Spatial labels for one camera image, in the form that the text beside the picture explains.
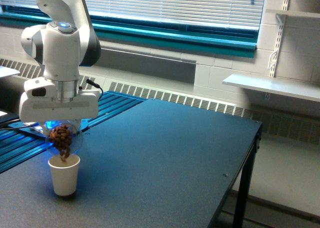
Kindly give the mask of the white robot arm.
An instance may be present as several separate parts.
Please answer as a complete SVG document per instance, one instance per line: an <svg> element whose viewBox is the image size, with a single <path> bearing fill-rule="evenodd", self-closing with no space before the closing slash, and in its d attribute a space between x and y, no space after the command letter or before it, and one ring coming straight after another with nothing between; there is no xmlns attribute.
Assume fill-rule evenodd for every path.
<svg viewBox="0 0 320 228"><path fill-rule="evenodd" d="M36 0L51 21L23 30L21 45L43 75L24 83L19 102L22 122L76 120L98 115L97 89L79 88L80 67L100 58L101 45L85 0Z"/></svg>

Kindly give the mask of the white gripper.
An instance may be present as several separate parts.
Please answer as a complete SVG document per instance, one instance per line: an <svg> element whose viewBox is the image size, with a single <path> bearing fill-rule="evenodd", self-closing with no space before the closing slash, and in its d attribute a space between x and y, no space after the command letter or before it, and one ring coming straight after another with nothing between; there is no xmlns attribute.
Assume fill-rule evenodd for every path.
<svg viewBox="0 0 320 228"><path fill-rule="evenodd" d="M51 97L28 97L24 92L20 98L19 118L24 123L95 118L99 97L97 89L83 90L67 102Z"/></svg>

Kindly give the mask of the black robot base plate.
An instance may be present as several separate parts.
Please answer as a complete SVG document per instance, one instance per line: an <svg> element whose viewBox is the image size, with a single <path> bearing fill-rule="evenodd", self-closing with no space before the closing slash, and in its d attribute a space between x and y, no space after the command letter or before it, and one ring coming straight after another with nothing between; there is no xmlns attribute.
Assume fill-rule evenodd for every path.
<svg viewBox="0 0 320 228"><path fill-rule="evenodd" d="M26 124L22 123L21 121L13 122L8 125L9 128L18 128L18 127L23 127L26 126ZM89 127L88 119L84 119L81 121L80 129L83 131ZM31 134L35 137L39 138L45 138L46 136L43 134L43 128L40 125L34 126L34 127L25 127L25 128L20 128L19 131L26 133L26 134Z"/></svg>

